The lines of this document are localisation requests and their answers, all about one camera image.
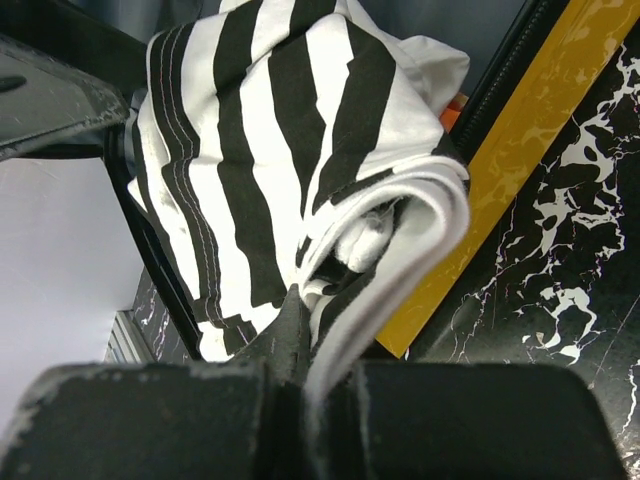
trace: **yellow panel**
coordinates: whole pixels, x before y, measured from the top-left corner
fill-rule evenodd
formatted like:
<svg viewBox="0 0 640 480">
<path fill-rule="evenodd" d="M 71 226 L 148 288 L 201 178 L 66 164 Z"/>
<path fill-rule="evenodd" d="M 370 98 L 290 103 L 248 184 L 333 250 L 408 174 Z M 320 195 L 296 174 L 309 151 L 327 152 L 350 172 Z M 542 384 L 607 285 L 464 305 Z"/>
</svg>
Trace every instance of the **yellow panel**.
<svg viewBox="0 0 640 480">
<path fill-rule="evenodd" d="M 640 16 L 640 0 L 572 0 L 478 149 L 469 233 L 398 309 L 378 341 L 400 357 Z"/>
</svg>

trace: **white wall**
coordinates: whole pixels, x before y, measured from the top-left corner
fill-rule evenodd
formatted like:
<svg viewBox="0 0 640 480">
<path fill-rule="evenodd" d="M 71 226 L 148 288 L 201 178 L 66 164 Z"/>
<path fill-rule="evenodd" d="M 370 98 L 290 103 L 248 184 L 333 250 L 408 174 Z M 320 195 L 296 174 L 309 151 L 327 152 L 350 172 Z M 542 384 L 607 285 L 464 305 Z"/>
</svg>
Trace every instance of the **white wall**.
<svg viewBox="0 0 640 480">
<path fill-rule="evenodd" d="M 0 431 L 44 369 L 104 358 L 141 271 L 99 159 L 0 163 Z"/>
</svg>

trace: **striped shirt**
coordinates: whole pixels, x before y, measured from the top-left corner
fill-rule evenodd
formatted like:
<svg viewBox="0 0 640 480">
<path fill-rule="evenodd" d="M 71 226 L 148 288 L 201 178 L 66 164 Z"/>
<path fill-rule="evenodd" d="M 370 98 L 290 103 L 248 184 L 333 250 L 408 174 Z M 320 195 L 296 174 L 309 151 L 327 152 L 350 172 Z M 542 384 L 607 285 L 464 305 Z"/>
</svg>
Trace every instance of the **striped shirt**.
<svg viewBox="0 0 640 480">
<path fill-rule="evenodd" d="M 366 348 L 466 231 L 467 172 L 437 116 L 467 66 L 355 0 L 225 0 L 152 40 L 129 189 L 204 359 L 251 342 L 292 285 L 316 363 Z"/>
</svg>

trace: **black metal frame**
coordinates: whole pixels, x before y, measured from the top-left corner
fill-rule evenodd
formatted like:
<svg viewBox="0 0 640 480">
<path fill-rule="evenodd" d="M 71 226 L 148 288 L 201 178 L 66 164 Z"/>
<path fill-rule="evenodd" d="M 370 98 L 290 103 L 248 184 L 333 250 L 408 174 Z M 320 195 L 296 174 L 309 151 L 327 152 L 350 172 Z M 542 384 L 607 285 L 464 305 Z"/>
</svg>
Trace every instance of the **black metal frame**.
<svg viewBox="0 0 640 480">
<path fill-rule="evenodd" d="M 470 163 L 569 0 L 527 0 L 451 130 Z"/>
</svg>

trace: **black plastic part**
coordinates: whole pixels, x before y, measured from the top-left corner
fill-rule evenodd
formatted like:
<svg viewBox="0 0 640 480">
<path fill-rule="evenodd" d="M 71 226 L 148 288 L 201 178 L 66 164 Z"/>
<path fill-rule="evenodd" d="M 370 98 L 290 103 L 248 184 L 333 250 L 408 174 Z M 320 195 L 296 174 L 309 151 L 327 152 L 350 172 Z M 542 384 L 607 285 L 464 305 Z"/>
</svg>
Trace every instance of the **black plastic part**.
<svg viewBox="0 0 640 480">
<path fill-rule="evenodd" d="M 167 310 L 169 310 L 171 319 L 189 355 L 194 360 L 200 360 L 202 359 L 198 351 L 200 331 L 193 318 L 189 302 L 162 250 L 162 245 L 153 227 L 144 218 L 129 195 L 127 187 L 133 178 L 127 169 L 123 156 L 123 132 L 123 126 L 110 128 L 106 132 L 103 160 L 107 173 L 149 276 L 158 289 L 158 294 Z"/>
<path fill-rule="evenodd" d="M 0 479 L 261 478 L 272 398 L 260 364 L 52 370 L 22 403 Z"/>
<path fill-rule="evenodd" d="M 354 391 L 367 478 L 626 478 L 569 370 L 364 363 Z"/>
<path fill-rule="evenodd" d="M 0 480 L 626 478 L 595 399 L 556 368 L 361 364 L 315 458 L 300 400 L 255 363 L 54 369 L 19 407 Z"/>
<path fill-rule="evenodd" d="M 129 113 L 113 86 L 3 35 L 0 71 L 0 160 L 122 123 Z"/>
<path fill-rule="evenodd" d="M 146 82 L 146 45 L 66 0 L 0 1 L 0 34 L 115 87 L 124 98 Z"/>
<path fill-rule="evenodd" d="M 451 129 L 468 164 L 529 68 L 569 0 L 527 0 Z"/>
</svg>

